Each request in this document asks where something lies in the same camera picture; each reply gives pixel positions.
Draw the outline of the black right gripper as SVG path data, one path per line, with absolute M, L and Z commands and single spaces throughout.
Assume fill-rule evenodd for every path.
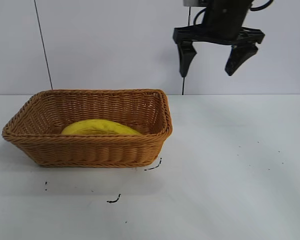
M 197 54 L 193 42 L 232 45 L 224 68 L 228 76 L 257 54 L 259 49 L 255 43 L 261 44 L 265 34 L 259 29 L 243 27 L 252 4 L 251 0 L 208 0 L 191 25 L 174 29 L 172 38 L 177 44 L 182 77 L 187 76 Z

